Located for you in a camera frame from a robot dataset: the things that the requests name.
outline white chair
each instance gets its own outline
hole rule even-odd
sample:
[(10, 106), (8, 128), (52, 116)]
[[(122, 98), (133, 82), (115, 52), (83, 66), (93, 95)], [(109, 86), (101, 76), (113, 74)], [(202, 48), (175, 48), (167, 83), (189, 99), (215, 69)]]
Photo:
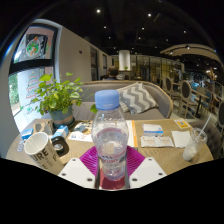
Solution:
[(195, 117), (195, 114), (196, 114), (196, 111), (197, 111), (198, 104), (196, 102), (193, 102), (193, 101), (190, 100), (191, 94), (192, 94), (191, 86), (187, 81), (184, 80), (181, 83), (181, 100), (180, 100), (179, 110), (178, 110), (178, 113), (179, 113), (180, 109), (183, 105), (186, 107), (184, 119), (186, 118), (189, 107), (190, 108), (192, 108), (192, 107), (195, 108), (194, 115), (191, 114), (193, 117)]

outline potted plant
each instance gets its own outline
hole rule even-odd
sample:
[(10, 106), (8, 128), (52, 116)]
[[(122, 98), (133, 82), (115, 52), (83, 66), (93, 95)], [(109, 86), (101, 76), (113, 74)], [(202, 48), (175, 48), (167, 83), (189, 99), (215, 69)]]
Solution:
[[(83, 82), (79, 82), (80, 78), (74, 82), (67, 80), (63, 83), (58, 83), (56, 79), (53, 79), (53, 83), (47, 84), (51, 80), (51, 77), (52, 74), (44, 74), (40, 77), (39, 81), (41, 83), (39, 84), (39, 88), (35, 90), (39, 95), (32, 99), (30, 103), (40, 101), (39, 106), (36, 106), (35, 110), (40, 112), (41, 115), (49, 113), (55, 128), (60, 127), (60, 125), (72, 127), (75, 121), (72, 114), (72, 105), (75, 103), (77, 106), (81, 106), (82, 104), (82, 96), (85, 94), (85, 92), (81, 94), (83, 92), (81, 88)], [(91, 111), (94, 113), (97, 112), (95, 104), (92, 105)]]

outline plastic water bottle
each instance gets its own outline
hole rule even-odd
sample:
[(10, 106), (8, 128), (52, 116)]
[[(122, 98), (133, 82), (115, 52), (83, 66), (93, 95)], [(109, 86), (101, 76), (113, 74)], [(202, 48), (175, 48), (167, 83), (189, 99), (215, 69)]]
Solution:
[(120, 111), (117, 90), (95, 93), (98, 109), (92, 127), (92, 140), (103, 167), (104, 176), (119, 180), (125, 175), (128, 126)]

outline coffee cup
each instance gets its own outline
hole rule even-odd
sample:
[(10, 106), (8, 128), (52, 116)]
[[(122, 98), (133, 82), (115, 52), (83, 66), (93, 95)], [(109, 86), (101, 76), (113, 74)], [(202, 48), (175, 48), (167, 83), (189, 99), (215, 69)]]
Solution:
[(58, 175), (64, 168), (59, 155), (45, 132), (38, 132), (30, 136), (24, 144), (24, 151), (40, 168), (52, 174)]

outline cushion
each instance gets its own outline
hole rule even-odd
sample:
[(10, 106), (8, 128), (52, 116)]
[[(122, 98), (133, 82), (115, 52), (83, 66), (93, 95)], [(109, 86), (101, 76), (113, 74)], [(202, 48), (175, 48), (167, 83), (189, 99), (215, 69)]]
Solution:
[(131, 114), (139, 114), (150, 108), (158, 107), (153, 97), (141, 85), (130, 87), (120, 92)]
[[(132, 87), (132, 86), (138, 86), (138, 85), (141, 85), (141, 86), (142, 86), (142, 83), (138, 83), (138, 82), (136, 82), (136, 83), (131, 84), (131, 85), (129, 85), (129, 86), (125, 86), (125, 87), (123, 87), (123, 88), (117, 89), (117, 91), (118, 91), (119, 94), (120, 94), (120, 92), (122, 92), (122, 91), (124, 91), (124, 90), (126, 90), (126, 89), (128, 89), (128, 88), (130, 88), (130, 87)], [(128, 106), (126, 105), (125, 101), (124, 101), (121, 97), (119, 98), (119, 103), (120, 103), (120, 106), (121, 106), (121, 109), (123, 110), (123, 112), (128, 112), (128, 111), (129, 111)]]

